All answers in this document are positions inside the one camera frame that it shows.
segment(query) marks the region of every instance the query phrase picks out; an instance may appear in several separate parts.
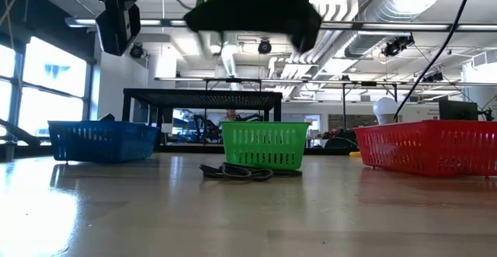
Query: red basket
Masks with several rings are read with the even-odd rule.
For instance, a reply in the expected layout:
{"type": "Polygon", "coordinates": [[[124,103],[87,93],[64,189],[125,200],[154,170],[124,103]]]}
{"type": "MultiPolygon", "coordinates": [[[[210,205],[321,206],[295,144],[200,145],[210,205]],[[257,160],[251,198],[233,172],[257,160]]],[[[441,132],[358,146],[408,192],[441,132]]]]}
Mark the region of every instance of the red basket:
{"type": "Polygon", "coordinates": [[[355,131],[365,165],[427,176],[497,175],[497,123],[427,120],[355,131]]]}

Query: computer monitor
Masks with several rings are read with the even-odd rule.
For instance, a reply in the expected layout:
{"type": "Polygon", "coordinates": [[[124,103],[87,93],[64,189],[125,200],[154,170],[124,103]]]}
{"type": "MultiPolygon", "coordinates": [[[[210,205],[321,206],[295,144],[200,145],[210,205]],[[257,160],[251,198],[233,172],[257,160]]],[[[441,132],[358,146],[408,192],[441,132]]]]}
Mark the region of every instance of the computer monitor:
{"type": "Polygon", "coordinates": [[[438,107],[441,120],[478,121],[476,102],[439,101],[438,107]]]}

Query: blue basket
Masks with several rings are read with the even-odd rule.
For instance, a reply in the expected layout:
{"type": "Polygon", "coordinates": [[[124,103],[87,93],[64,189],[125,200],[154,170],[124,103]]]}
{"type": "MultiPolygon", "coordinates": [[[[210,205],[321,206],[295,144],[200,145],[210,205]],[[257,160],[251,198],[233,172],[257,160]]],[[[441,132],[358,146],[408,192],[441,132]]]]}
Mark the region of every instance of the blue basket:
{"type": "Polygon", "coordinates": [[[150,157],[158,128],[128,122],[48,121],[58,161],[118,163],[150,157]]]}

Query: table surface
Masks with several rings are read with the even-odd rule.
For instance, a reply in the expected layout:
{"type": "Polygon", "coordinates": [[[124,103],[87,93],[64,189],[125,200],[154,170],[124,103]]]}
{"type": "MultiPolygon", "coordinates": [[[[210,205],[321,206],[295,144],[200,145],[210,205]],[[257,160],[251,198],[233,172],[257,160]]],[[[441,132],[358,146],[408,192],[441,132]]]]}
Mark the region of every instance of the table surface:
{"type": "Polygon", "coordinates": [[[281,105],[280,92],[248,92],[182,89],[124,89],[129,95],[153,106],[187,109],[270,110],[281,105]]]}
{"type": "Polygon", "coordinates": [[[495,179],[434,179],[304,156],[302,178],[203,179],[223,155],[0,164],[0,256],[483,256],[495,179]]]}

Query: plastic basket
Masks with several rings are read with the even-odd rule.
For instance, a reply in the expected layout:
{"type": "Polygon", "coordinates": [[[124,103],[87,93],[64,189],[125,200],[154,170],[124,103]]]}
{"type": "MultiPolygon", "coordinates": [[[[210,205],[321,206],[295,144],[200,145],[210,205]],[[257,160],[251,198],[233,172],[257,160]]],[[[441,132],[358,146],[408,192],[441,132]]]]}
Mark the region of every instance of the plastic basket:
{"type": "Polygon", "coordinates": [[[150,157],[158,128],[128,122],[49,121],[55,160],[117,163],[150,157]]]}
{"type": "Polygon", "coordinates": [[[427,176],[497,175],[497,123],[427,120],[355,131],[365,165],[427,176]]]}
{"type": "Polygon", "coordinates": [[[223,122],[222,126],[227,162],[279,170],[301,167],[308,123],[223,122]]]}

